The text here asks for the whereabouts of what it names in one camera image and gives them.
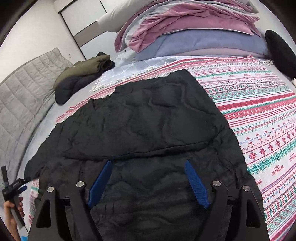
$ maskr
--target blue gripper pad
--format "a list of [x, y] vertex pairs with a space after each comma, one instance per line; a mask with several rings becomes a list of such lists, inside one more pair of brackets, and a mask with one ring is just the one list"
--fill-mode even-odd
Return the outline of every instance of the blue gripper pad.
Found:
[[208, 199], [208, 189], [203, 184], [201, 178], [198, 176], [189, 160], [187, 160], [185, 163], [185, 174], [198, 203], [207, 209], [211, 204]]
[[106, 188], [106, 185], [110, 179], [110, 176], [112, 174], [112, 168], [113, 168], [112, 162], [107, 161], [101, 173], [99, 174], [99, 176], [97, 177], [93, 185], [91, 186], [89, 190], [89, 201], [87, 203], [89, 209], [92, 209], [94, 206], [96, 206], [99, 203], [102, 197], [102, 194]]

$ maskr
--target black jacket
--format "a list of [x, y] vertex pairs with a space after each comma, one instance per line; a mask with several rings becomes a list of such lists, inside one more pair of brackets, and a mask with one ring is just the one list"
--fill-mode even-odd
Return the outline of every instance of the black jacket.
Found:
[[90, 100], [54, 128], [25, 177], [40, 177], [40, 194], [54, 186], [66, 196], [67, 185], [88, 182], [103, 160], [112, 160], [105, 193], [91, 211], [104, 240], [188, 241], [206, 216], [184, 174], [189, 158], [228, 188], [250, 186], [263, 210], [227, 120], [186, 70], [118, 86], [110, 97]]

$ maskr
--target silver screw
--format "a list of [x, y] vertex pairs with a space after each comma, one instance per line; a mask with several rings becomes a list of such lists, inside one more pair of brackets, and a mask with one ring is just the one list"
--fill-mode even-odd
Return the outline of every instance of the silver screw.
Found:
[[76, 187], [81, 188], [84, 185], [84, 182], [80, 181], [76, 183]]
[[219, 181], [213, 181], [213, 185], [215, 187], [220, 187], [221, 186], [221, 183]]
[[49, 187], [49, 188], [47, 189], [47, 191], [48, 191], [48, 192], [53, 192], [53, 191], [54, 191], [54, 187]]
[[249, 186], [244, 186], [243, 189], [244, 189], [246, 192], [248, 192], [248, 191], [251, 190], [251, 188], [250, 188]]

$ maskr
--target light blue blanket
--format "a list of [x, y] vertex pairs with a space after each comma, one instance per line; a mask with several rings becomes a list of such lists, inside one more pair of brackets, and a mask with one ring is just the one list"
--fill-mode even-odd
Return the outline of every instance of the light blue blanket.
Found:
[[188, 29], [159, 36], [151, 45], [136, 54], [136, 60], [173, 56], [208, 48], [232, 48], [268, 55], [265, 40], [257, 35], [216, 29]]

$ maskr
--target person's arm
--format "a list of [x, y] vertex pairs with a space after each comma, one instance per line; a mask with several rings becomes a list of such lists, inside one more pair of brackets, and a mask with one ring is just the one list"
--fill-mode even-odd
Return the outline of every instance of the person's arm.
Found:
[[[16, 241], [21, 241], [20, 235], [17, 230], [17, 223], [16, 223], [16, 221], [11, 213], [11, 210], [10, 210], [10, 208], [14, 207], [14, 204], [9, 201], [6, 201], [3, 206], [4, 206], [4, 215], [5, 215], [5, 224], [6, 224], [8, 231], [11, 233], [11, 235], [13, 236], [13, 238]], [[23, 204], [22, 204], [22, 202], [20, 202], [20, 207], [18, 207], [18, 210], [20, 212], [20, 215], [22, 217], [24, 217], [25, 214], [24, 214], [24, 209], [22, 208], [22, 206], [23, 206]]]

